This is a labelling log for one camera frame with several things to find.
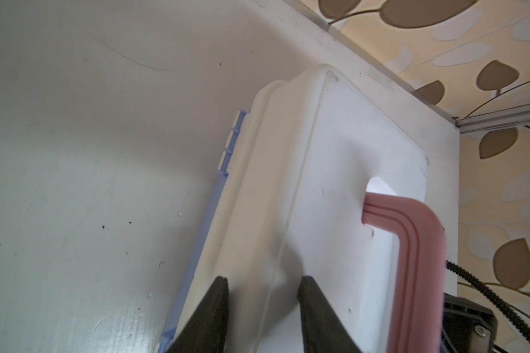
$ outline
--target leaf patterned wallpaper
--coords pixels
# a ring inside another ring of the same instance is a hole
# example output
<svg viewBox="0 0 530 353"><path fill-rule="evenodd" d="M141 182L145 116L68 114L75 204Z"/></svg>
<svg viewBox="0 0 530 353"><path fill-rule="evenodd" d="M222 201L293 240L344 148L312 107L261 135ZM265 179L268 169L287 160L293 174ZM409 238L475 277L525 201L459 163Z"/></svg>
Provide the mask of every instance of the leaf patterned wallpaper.
<svg viewBox="0 0 530 353"><path fill-rule="evenodd" d="M530 325L530 125L462 136L460 149L459 265ZM495 311L499 346L530 353L517 329L462 279L458 295Z"/></svg>
<svg viewBox="0 0 530 353"><path fill-rule="evenodd" d="M530 104L530 0L301 0L454 119Z"/></svg>

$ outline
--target pink plastic handle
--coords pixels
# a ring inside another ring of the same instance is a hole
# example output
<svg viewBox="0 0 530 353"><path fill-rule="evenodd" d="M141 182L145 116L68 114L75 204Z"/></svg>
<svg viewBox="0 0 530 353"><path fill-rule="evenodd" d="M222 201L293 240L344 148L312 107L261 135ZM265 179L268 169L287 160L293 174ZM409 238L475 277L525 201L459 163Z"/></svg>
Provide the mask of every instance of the pink plastic handle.
<svg viewBox="0 0 530 353"><path fill-rule="evenodd" d="M387 353L438 352L446 260L438 217L420 201L367 193L362 221L400 240Z"/></svg>

